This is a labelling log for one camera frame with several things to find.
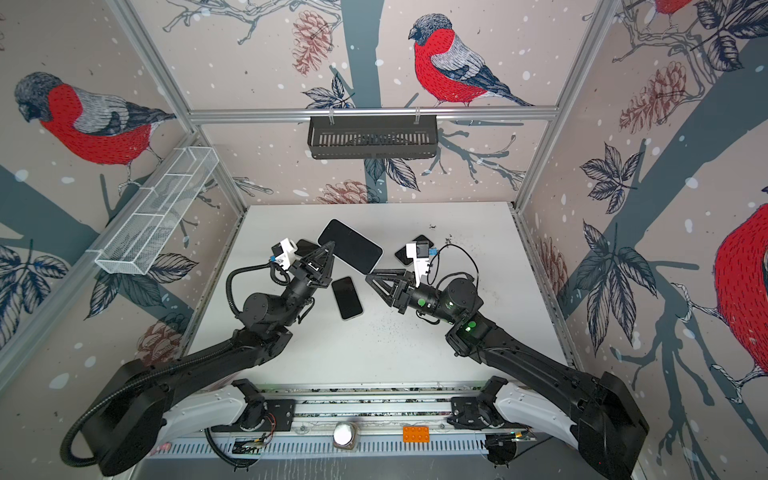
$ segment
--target black smartphone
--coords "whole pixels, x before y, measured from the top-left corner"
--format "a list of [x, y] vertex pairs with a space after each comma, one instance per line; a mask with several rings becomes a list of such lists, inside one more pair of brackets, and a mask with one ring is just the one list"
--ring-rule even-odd
[[[429, 248], [432, 248], [432, 247], [435, 246], [435, 244], [432, 243], [432, 241], [429, 238], [427, 238], [427, 237], [425, 237], [423, 235], [419, 235], [418, 237], [414, 238], [413, 241], [414, 242], [429, 242]], [[397, 258], [397, 260], [400, 260], [400, 263], [402, 263], [405, 266], [408, 266], [411, 263], [413, 263], [413, 259], [406, 257], [406, 246], [405, 245], [403, 245], [400, 250], [397, 250], [397, 252], [395, 253], [395, 257]]]
[[313, 251], [320, 248], [320, 245], [314, 242], [310, 242], [309, 240], [301, 239], [298, 242], [296, 242], [296, 255], [299, 257], [304, 257], [305, 255], [309, 255]]
[[317, 239], [320, 245], [330, 241], [336, 242], [333, 254], [363, 275], [371, 273], [384, 253], [381, 247], [336, 219], [328, 223]]
[[342, 320], [349, 320], [362, 313], [360, 298], [357, 296], [357, 290], [355, 290], [351, 276], [334, 280], [331, 282], [331, 288], [333, 288], [333, 295], [336, 297], [336, 304], [339, 305]]

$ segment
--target table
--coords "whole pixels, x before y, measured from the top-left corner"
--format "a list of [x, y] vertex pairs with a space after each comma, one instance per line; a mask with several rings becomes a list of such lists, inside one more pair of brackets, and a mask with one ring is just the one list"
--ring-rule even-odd
[[[338, 219], [384, 250], [376, 268], [403, 268], [394, 253], [420, 234], [441, 247], [465, 248], [480, 269], [482, 314], [521, 342], [565, 364], [554, 327], [541, 298], [528, 257], [503, 202], [447, 204], [354, 204], [252, 206], [243, 220], [190, 353], [229, 338], [242, 324], [227, 305], [224, 280], [242, 266], [264, 263], [271, 247], [285, 237], [313, 242], [332, 219]], [[455, 271], [474, 274], [459, 249], [440, 255], [439, 276]], [[388, 307], [365, 277], [336, 259], [333, 278], [351, 276], [364, 313], [343, 321], [333, 291], [317, 290], [316, 304], [290, 327], [293, 338], [275, 359], [248, 369], [238, 378], [256, 385], [293, 388], [389, 388], [475, 385], [496, 369], [457, 358], [445, 341], [447, 323], [429, 325], [413, 310], [400, 315]], [[280, 294], [268, 270], [243, 273], [232, 286], [238, 306], [254, 292]]]

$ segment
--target phone screen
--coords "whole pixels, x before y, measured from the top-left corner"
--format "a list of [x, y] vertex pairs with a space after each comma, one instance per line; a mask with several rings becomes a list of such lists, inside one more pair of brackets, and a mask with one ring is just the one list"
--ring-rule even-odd
[[381, 247], [336, 219], [328, 223], [317, 239], [320, 245], [330, 241], [336, 242], [333, 254], [363, 275], [371, 273], [384, 253]]
[[351, 276], [345, 276], [331, 283], [333, 295], [336, 297], [336, 303], [339, 305], [339, 312], [342, 320], [348, 320], [362, 313], [360, 298], [357, 296], [357, 290], [352, 283]]

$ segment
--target bullfinch illustration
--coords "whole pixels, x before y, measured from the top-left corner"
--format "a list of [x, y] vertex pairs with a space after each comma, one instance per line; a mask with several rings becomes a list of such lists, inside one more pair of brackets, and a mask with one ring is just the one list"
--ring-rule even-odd
[[[768, 194], [768, 187], [763, 192]], [[741, 380], [735, 380], [722, 366], [711, 366], [733, 383], [736, 396], [729, 400], [741, 403], [744, 384], [768, 376], [768, 204], [761, 205], [723, 240], [717, 249], [714, 275], [716, 308], [698, 306], [690, 301], [684, 285], [673, 285], [683, 290], [688, 302], [684, 322], [694, 308], [722, 320], [755, 361], [752, 371]]]
[[476, 98], [501, 97], [530, 107], [515, 97], [485, 65], [485, 60], [469, 49], [453, 31], [448, 17], [439, 13], [424, 15], [413, 24], [409, 39], [415, 41], [416, 78], [435, 95], [437, 104], [445, 101], [469, 105]]
[[95, 164], [125, 165], [128, 179], [118, 192], [128, 184], [138, 185], [131, 180], [131, 162], [151, 151], [149, 140], [159, 124], [176, 118], [117, 95], [73, 87], [42, 71], [21, 79], [14, 93], [22, 117], [27, 122], [37, 118], [73, 154]]

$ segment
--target pine cone illustration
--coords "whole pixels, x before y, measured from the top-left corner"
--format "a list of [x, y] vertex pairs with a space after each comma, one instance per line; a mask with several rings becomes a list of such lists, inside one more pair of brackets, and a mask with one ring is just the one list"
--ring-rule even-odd
[[323, 204], [377, 204], [379, 198], [365, 184], [347, 180], [343, 184], [327, 184], [323, 188], [323, 196], [317, 197]]
[[310, 69], [317, 70], [331, 50], [331, 27], [319, 14], [304, 10], [293, 24], [293, 67], [306, 77]]
[[139, 337], [135, 358], [141, 359], [145, 366], [172, 360], [181, 346], [181, 337], [188, 323], [189, 320], [179, 313], [169, 313], [158, 320]]
[[552, 237], [549, 237], [548, 241], [539, 238], [537, 250], [554, 294], [559, 295], [568, 283], [568, 267], [565, 266], [565, 257], [555, 245], [552, 245]]
[[679, 61], [656, 70], [648, 85], [632, 97], [626, 111], [619, 116], [619, 130], [630, 128], [632, 134], [645, 127], [663, 123], [685, 96], [686, 72]]

